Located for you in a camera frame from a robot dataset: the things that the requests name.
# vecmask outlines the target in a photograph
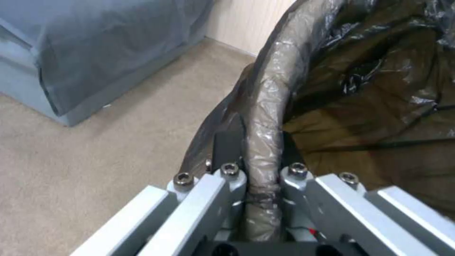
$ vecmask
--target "hex socket bolt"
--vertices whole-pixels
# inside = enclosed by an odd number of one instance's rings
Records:
[[[357,189],[357,186],[359,185],[359,178],[357,177],[357,175],[353,173],[342,172],[338,174],[338,177],[351,188],[355,190]]]
[[[205,160],[205,172],[206,173],[212,172],[212,161],[210,159]]]
[[[236,179],[238,177],[238,173],[240,169],[236,163],[226,163],[221,165],[220,167],[221,175],[225,179]]]
[[[308,174],[308,168],[303,163],[293,163],[288,167],[288,175],[297,179],[305,179]]]
[[[194,187],[194,176],[189,173],[178,173],[173,179],[174,187],[179,191],[188,191]]]

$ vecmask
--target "beige carpet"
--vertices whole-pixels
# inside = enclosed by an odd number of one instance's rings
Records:
[[[164,188],[252,61],[205,39],[73,128],[0,95],[0,255],[68,255],[147,184]]]

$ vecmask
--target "white wall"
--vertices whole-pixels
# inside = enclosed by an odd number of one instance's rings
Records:
[[[257,55],[295,0],[216,0],[207,37]]]

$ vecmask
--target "covered furniture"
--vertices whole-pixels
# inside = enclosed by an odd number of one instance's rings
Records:
[[[205,36],[212,0],[0,2],[0,92],[67,126]]]

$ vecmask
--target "plastic-wrapped hose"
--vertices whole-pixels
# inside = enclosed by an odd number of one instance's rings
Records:
[[[245,236],[251,241],[281,237],[278,169],[288,99],[308,74],[310,58],[330,30],[344,0],[297,1],[261,50],[247,113],[246,165],[249,200]]]

